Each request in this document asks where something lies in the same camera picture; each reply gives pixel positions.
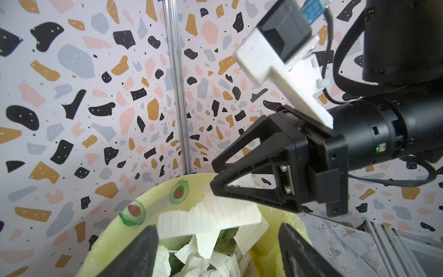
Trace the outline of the white receipt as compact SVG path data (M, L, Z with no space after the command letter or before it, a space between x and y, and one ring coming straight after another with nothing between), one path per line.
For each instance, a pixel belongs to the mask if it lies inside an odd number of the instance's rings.
M221 230L261 223L257 204L207 192L189 211L167 211L158 219L161 240L195 235L199 255L210 259Z

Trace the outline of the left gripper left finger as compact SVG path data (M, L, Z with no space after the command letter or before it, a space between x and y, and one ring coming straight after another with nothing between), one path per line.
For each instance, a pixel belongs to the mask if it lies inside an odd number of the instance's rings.
M158 246L156 226L147 226L98 277L152 277Z

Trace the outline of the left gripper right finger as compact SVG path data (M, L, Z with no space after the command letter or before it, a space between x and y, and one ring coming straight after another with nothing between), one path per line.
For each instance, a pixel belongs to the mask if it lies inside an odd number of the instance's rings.
M283 223L278 233L286 277L342 277L291 225Z

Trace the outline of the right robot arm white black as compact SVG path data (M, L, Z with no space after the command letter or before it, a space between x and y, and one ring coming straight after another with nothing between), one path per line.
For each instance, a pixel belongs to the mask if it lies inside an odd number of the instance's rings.
M336 49L335 84L352 96L326 109L325 66L311 49L313 1L278 1L237 48L234 59L260 85L272 80L290 104L272 105L227 147L212 167L221 197L298 213L326 205L329 217L348 212L353 170L392 159L416 163L424 180L381 180L417 188L437 177L443 155L443 3L368 1Z

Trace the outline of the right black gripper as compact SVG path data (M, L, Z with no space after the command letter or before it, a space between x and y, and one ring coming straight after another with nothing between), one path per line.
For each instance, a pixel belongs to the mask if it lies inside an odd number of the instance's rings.
M308 141L306 182L313 201L326 205L328 217L348 213L348 143L333 128L284 105L263 115L212 161L215 196L301 212L300 176L294 159L294 127ZM257 188L254 175L270 174L274 188Z

